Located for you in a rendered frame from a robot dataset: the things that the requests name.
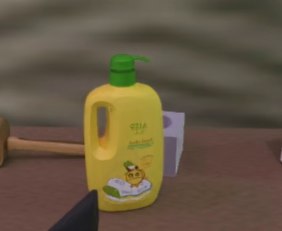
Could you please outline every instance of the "wooden table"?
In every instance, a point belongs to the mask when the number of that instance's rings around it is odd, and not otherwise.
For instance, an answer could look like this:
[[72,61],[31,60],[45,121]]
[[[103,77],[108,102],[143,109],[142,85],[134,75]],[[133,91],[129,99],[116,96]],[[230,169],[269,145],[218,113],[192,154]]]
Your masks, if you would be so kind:
[[[82,141],[81,128],[13,135]],[[100,214],[100,231],[282,231],[282,130],[185,131],[178,176],[145,209]],[[0,168],[0,231],[46,231],[87,193],[82,157],[11,153]]]

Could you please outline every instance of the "black object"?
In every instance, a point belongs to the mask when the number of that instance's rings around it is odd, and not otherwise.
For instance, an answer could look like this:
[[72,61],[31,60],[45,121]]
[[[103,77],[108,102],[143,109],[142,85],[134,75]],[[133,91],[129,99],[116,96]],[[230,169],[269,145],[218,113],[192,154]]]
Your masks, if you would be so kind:
[[48,231],[98,231],[97,191],[92,190]]

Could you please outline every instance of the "cartoon chick's hat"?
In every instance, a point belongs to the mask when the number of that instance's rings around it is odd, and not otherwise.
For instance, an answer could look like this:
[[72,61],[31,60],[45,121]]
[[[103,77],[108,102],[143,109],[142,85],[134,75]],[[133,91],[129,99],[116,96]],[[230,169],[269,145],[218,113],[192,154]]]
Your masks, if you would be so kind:
[[134,169],[137,168],[137,166],[134,165],[131,161],[126,161],[126,162],[124,163],[124,167],[127,168],[127,169],[129,169],[129,170],[134,170]]

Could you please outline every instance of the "blurry background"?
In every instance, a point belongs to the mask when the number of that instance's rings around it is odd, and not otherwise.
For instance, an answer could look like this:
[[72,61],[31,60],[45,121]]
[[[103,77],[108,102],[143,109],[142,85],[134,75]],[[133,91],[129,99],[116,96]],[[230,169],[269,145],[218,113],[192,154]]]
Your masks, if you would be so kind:
[[116,53],[189,125],[282,127],[282,0],[0,0],[0,116],[81,126]]

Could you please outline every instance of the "shampoo bottle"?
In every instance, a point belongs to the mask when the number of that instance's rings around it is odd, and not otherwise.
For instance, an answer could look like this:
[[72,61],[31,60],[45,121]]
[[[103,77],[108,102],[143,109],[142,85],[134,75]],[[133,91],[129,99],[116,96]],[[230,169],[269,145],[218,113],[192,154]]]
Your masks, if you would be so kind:
[[[110,61],[110,83],[90,92],[85,102],[84,142],[89,190],[97,190],[99,209],[125,211],[151,205],[164,167],[163,111],[158,94],[136,82],[134,60],[117,54]],[[97,109],[106,108],[103,136]]]

